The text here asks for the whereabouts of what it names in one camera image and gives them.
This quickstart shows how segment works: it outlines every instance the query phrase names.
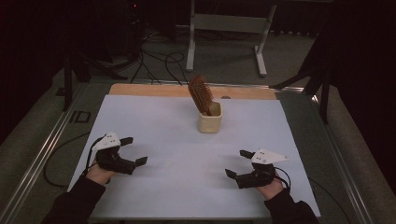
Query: wooden brush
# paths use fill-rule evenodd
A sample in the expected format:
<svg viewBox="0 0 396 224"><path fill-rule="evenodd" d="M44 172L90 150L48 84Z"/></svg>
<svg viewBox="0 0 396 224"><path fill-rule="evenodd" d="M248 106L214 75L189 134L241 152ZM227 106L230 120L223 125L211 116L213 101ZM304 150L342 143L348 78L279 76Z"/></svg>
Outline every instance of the wooden brush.
<svg viewBox="0 0 396 224"><path fill-rule="evenodd" d="M209 108L213 103L213 95L206 85L206 80L203 76L195 75L191 79L189 83L189 92L199 112L212 116Z"/></svg>

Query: black sleeve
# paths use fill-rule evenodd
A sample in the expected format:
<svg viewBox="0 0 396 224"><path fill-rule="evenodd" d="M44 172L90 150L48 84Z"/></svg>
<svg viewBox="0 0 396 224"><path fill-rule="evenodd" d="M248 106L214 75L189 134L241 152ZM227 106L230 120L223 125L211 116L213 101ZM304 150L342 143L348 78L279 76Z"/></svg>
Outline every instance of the black sleeve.
<svg viewBox="0 0 396 224"><path fill-rule="evenodd" d="M274 224L318 223L311 207L305 202L295 203L285 189L271 200L265 201L264 204L270 210Z"/></svg>
<svg viewBox="0 0 396 224"><path fill-rule="evenodd" d="M99 202L105 187L81 176L74 187L55 199L42 224L88 223L93 208Z"/></svg>

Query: metal stand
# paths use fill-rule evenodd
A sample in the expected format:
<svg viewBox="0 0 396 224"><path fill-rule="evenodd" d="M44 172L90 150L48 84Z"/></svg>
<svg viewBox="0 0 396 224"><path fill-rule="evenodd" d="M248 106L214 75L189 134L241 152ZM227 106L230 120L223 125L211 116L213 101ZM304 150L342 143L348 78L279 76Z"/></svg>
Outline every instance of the metal stand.
<svg viewBox="0 0 396 224"><path fill-rule="evenodd" d="M191 72L194 65L195 54L195 29L201 30L217 30L217 31L234 31L262 34L262 41L259 46L254 47L257 65L259 67L260 76L265 77L267 71L265 69L264 59L262 57L262 49L271 28L271 22L276 11L276 5L271 5L267 18L251 18L251 17L235 17L223 15L195 14L195 0L191 0L191 17L190 17L190 44L187 54L186 70Z"/></svg>
<svg viewBox="0 0 396 224"><path fill-rule="evenodd" d="M73 78L72 71L76 73L79 81L88 82L91 76L86 68L85 63L89 63L90 66L101 70L106 75L113 79L126 80L127 77L122 77L101 65L99 62L91 59L83 52L77 49L70 49L64 55L64 111L66 111L73 101Z"/></svg>

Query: metal rail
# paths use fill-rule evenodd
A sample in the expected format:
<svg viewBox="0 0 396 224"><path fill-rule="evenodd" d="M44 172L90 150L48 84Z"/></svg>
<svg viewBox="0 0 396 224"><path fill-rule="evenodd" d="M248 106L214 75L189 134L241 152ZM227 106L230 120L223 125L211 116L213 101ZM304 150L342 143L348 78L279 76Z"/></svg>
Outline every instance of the metal rail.
<svg viewBox="0 0 396 224"><path fill-rule="evenodd" d="M329 126L323 123L323 119L321 118L318 112L318 99L316 96L312 97L311 109L315 111L315 121L318 123L320 127L322 127L323 132L325 133L324 140L328 142L330 146L330 154L332 155L332 159L335 164L335 168L337 169L338 174L340 175L341 181L345 187L346 193L349 197L349 200L355 210L356 216L361 224L371 224L374 223L369 211L367 210L366 204L361 197L361 193L358 190L358 187L352 177L352 174L349 172L347 168L347 164L341 154L341 151L337 144L335 143L335 139L332 135L332 131Z"/></svg>
<svg viewBox="0 0 396 224"><path fill-rule="evenodd" d="M44 164L49 158L52 150L55 148L55 145L58 142L61 134L63 133L64 128L67 125L67 121L71 117L72 114L71 112L73 111L76 105L76 101L78 97L85 91L86 86L87 85L85 83L78 84L78 87L74 94L74 98L76 100L74 101L73 104L70 105L68 110L64 111L62 115L59 117L54 128L50 132L49 137L46 139L44 145L37 153L37 156L35 157L32 164L26 170L25 174L23 175L23 178L21 179L21 182L18 184L14 193L8 200L5 209L1 213L0 223L2 224L13 223L13 220L17 216L30 190L35 184L35 181L40 175L44 167Z"/></svg>

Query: table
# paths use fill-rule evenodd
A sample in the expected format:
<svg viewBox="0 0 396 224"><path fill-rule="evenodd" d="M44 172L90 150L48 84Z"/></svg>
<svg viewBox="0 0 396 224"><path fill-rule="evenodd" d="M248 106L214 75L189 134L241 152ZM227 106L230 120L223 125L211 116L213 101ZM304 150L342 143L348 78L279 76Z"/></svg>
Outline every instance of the table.
<svg viewBox="0 0 396 224"><path fill-rule="evenodd" d="M291 195L320 216L283 109L264 88L211 87L223 107L215 134L199 133L198 110L187 87L116 84L106 96L71 181L76 182L91 144L108 132L134 143L120 150L148 163L132 176L116 175L92 213L98 219L254 219L269 217L255 189L239 189L224 169L252 170L239 150L265 147L288 155L276 164L291 178Z"/></svg>
<svg viewBox="0 0 396 224"><path fill-rule="evenodd" d="M276 11L276 1L271 5L267 18L250 18L235 17L225 15L210 15L195 13L195 0L191 0L191 17L190 17L190 43L187 54L186 70L192 71L195 54L195 29L216 30L216 31L234 31L246 33L262 34L262 40L258 46L254 47L259 74L262 77L267 75L267 71L262 57L262 49L271 28L271 22Z"/></svg>

